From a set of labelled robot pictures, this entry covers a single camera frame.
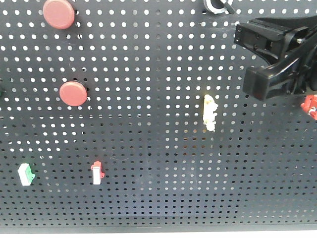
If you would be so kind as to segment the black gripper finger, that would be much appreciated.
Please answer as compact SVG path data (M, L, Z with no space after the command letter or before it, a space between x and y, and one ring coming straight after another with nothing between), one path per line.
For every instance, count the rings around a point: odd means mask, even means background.
M277 63L262 67L249 67L246 70L243 84L243 92L260 100L286 96L282 92L283 63L280 59Z
M255 18L236 26L234 43L277 63L317 32L317 17Z

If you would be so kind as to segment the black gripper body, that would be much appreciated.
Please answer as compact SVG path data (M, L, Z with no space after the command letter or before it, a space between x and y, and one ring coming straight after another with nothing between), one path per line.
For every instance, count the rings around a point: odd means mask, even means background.
M317 20L285 18L289 30L282 48L283 95L305 95L317 90Z

